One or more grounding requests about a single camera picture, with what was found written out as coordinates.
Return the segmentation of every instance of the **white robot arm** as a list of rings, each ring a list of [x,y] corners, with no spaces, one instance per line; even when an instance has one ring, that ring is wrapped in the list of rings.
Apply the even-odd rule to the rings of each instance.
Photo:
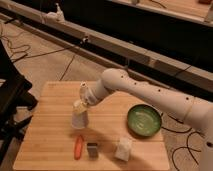
[[[127,92],[188,124],[205,136],[199,165],[200,171],[213,168],[213,103],[181,92],[138,82],[125,70],[107,69],[96,84],[81,96],[90,106],[96,105],[115,91]]]

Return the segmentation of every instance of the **orange carrot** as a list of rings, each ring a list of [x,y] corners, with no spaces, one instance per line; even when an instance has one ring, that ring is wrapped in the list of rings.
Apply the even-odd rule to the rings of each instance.
[[[82,135],[79,135],[75,141],[74,158],[79,160],[81,158],[81,152],[83,149],[84,139]]]

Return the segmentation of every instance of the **green bowl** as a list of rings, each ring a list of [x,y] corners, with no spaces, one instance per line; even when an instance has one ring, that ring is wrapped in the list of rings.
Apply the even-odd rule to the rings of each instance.
[[[136,134],[150,137],[156,134],[161,128],[161,117],[153,107],[139,104],[128,111],[128,127]]]

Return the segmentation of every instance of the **white bottle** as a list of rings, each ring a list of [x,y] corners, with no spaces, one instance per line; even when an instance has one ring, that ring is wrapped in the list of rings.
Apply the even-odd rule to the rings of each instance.
[[[58,3],[56,3],[56,6],[57,6],[57,12],[56,12],[56,14],[58,15],[58,18],[57,18],[57,20],[59,21],[59,22],[65,22],[65,18],[64,18],[64,13],[63,13],[63,11],[61,10],[61,8],[60,8],[60,6],[59,6],[59,4]]]

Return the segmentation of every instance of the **black chair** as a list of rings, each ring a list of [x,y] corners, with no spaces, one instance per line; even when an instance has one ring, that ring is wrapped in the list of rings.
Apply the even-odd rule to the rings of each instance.
[[[31,117],[16,122],[14,115],[17,106],[26,106],[33,109],[37,100],[28,90],[32,84],[15,68],[11,62],[2,42],[0,41],[0,79],[4,80],[0,85],[0,140],[3,140],[0,148],[0,165],[13,137],[22,140],[24,138],[21,129],[31,120]]]

